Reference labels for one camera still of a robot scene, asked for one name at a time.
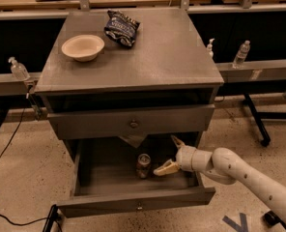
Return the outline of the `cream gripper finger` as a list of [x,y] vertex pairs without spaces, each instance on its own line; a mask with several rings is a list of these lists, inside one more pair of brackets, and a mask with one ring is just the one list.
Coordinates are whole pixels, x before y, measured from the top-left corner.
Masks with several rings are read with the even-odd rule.
[[182,148],[185,145],[185,143],[175,135],[171,135],[171,139],[178,149]]
[[162,166],[156,168],[153,171],[153,173],[156,176],[164,176],[164,175],[170,175],[170,174],[176,173],[179,170],[180,170],[179,164],[177,164],[175,161],[169,159]]

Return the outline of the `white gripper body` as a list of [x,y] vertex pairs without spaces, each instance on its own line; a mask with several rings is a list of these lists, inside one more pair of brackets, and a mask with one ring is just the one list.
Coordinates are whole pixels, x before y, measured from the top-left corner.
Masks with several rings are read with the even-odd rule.
[[183,171],[204,172],[213,168],[212,154],[212,152],[185,145],[178,150],[176,161]]

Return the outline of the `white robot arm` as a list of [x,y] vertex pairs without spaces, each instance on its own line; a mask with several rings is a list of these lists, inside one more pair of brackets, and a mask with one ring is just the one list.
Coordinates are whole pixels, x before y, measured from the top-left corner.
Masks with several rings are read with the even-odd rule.
[[175,160],[169,159],[154,170],[164,176],[183,170],[200,172],[223,185],[242,183],[286,224],[286,187],[250,166],[236,153],[227,148],[213,152],[185,145],[175,135],[171,136],[178,152]]

